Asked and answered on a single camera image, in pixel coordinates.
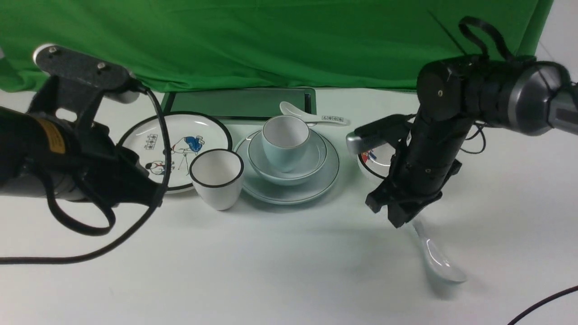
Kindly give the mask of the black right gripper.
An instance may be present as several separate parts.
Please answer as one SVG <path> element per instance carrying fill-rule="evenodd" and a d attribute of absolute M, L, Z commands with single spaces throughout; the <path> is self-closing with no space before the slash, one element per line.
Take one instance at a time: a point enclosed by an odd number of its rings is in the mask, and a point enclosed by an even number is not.
<path fill-rule="evenodd" d="M 390 173 L 392 185 L 380 185 L 370 192 L 365 205 L 374 213 L 387 207 L 387 218 L 396 228 L 411 222 L 421 210 L 442 198 L 448 179 L 460 172 L 457 154 L 473 119 L 454 116 L 434 120 L 419 111 L 405 144 Z"/>

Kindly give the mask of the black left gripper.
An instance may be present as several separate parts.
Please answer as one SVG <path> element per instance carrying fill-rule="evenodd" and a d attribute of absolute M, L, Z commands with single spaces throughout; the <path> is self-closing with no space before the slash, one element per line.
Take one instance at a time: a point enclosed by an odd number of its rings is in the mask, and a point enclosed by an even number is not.
<path fill-rule="evenodd" d="M 162 205 L 161 184 L 149 178 L 134 150 L 113 143 L 107 126 L 95 123 L 88 136 L 79 140 L 69 121 L 44 114 L 29 115 L 29 119 L 44 135 L 31 134 L 36 143 L 29 154 L 51 177 L 56 198 L 90 202 L 94 195 L 108 204 Z"/>

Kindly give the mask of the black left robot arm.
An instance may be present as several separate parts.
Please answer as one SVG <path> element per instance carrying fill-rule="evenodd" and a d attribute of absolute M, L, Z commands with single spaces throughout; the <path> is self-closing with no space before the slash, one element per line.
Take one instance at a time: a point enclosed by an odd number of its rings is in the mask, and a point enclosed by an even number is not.
<path fill-rule="evenodd" d="M 1 109 L 1 195 L 91 202 L 110 208 L 150 205 L 160 183 L 138 155 L 114 144 L 109 128 L 93 122 L 84 137 L 75 123 L 44 114 Z"/>

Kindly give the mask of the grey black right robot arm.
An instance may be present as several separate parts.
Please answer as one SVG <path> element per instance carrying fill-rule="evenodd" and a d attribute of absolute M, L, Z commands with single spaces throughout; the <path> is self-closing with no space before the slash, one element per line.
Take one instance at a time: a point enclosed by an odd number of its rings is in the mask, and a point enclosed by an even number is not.
<path fill-rule="evenodd" d="M 475 123 L 528 136 L 552 129 L 577 134 L 577 85 L 556 62 L 473 56 L 431 62 L 418 76 L 417 97 L 417 113 L 368 124 L 371 143 L 396 152 L 365 204 L 374 213 L 385 206 L 396 228 L 442 197 L 461 168 L 457 154 Z"/>

